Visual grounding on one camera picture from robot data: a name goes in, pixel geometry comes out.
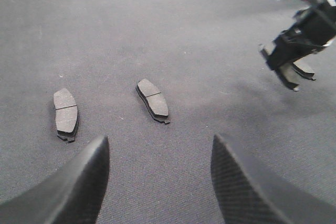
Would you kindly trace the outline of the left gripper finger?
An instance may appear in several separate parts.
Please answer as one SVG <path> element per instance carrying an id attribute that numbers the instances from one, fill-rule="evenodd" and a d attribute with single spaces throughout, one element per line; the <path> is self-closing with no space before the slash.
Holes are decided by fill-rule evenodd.
<path id="1" fill-rule="evenodd" d="M 335 207 L 289 183 L 230 136 L 214 135 L 211 179 L 225 223 L 335 223 Z"/>
<path id="2" fill-rule="evenodd" d="M 109 141 L 92 140 L 54 174 L 1 204 L 1 223 L 96 223 L 109 180 Z"/>

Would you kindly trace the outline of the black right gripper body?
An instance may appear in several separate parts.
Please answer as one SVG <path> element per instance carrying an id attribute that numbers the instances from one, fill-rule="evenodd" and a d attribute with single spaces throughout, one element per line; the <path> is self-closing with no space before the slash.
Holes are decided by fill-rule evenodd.
<path id="1" fill-rule="evenodd" d="M 278 36 L 278 53 L 312 54 L 334 37 L 335 6 L 324 1 L 296 13 L 296 21 Z"/>

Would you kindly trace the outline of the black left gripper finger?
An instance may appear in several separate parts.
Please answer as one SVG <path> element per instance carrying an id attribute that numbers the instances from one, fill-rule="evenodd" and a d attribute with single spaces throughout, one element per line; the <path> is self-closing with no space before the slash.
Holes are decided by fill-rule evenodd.
<path id="1" fill-rule="evenodd" d="M 266 64 L 271 70 L 278 70 L 312 51 L 312 41 L 303 36 L 279 35 L 271 46 L 265 47 Z"/>

